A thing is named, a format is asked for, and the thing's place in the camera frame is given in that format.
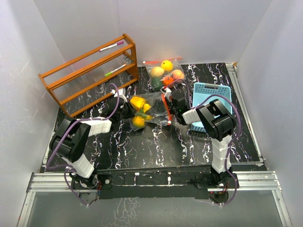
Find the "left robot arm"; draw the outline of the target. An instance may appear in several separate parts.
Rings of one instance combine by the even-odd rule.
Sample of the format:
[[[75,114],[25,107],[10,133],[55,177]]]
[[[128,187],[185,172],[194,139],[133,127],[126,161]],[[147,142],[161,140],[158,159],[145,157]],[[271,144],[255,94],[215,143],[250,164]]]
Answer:
[[[84,154],[88,138],[109,133],[115,122],[130,118],[134,114],[130,100],[124,96],[112,98],[108,107],[109,109],[104,111],[105,117],[79,120],[66,117],[49,144],[52,157],[57,155],[62,158],[67,163],[67,167],[75,171],[75,174],[81,178],[81,183],[88,189],[94,188],[98,183],[98,177],[93,174],[94,166]]]

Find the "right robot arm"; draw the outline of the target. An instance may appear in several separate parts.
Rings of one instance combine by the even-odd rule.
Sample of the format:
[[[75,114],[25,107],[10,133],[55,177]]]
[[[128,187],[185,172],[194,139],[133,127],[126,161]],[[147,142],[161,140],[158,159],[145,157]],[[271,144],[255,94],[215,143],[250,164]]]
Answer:
[[[178,123],[190,125],[201,122],[206,134],[211,138],[213,160],[210,170],[196,174],[195,179],[191,180],[193,184],[196,187],[207,185],[227,189],[233,180],[235,188],[238,188],[238,181],[232,173],[230,163],[230,148],[236,120],[223,103],[215,99],[191,109],[179,92],[170,96],[164,95],[164,101],[169,114],[174,115]]]

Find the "orange yellow fake pepper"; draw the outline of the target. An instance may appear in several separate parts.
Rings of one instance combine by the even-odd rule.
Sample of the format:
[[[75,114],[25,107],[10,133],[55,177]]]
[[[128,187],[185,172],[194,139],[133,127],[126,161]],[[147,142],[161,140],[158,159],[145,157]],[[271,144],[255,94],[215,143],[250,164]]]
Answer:
[[[145,123],[149,120],[151,120],[153,117],[151,115],[136,115],[133,119],[132,119],[132,124],[135,128],[143,128],[145,126]]]

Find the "yellow fake bell pepper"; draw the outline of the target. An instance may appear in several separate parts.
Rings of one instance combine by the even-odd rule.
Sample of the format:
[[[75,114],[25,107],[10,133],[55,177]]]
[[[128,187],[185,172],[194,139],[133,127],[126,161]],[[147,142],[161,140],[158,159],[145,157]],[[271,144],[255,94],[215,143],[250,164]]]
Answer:
[[[147,103],[147,100],[139,96],[133,96],[130,99],[130,104],[135,110],[143,113],[151,108],[151,106]]]

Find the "clear zip bag with peppers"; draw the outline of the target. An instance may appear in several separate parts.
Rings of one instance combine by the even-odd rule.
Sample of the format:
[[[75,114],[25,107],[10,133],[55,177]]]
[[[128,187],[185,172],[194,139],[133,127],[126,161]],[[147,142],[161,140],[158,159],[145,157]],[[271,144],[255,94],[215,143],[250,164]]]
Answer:
[[[153,92],[153,93],[135,95],[135,96],[139,96],[139,97],[146,99],[147,103],[151,106],[151,108],[148,111],[146,111],[145,113],[135,110],[135,115],[131,118],[131,121],[130,121],[130,125],[131,125],[133,131],[139,130],[138,128],[135,128],[132,124],[132,119],[136,115],[145,114],[145,115],[151,115],[153,117],[151,120],[149,120],[145,123],[145,126],[148,123],[153,123],[153,124],[157,124],[160,126],[168,126],[171,124],[171,114],[169,112],[167,102],[161,92]]]

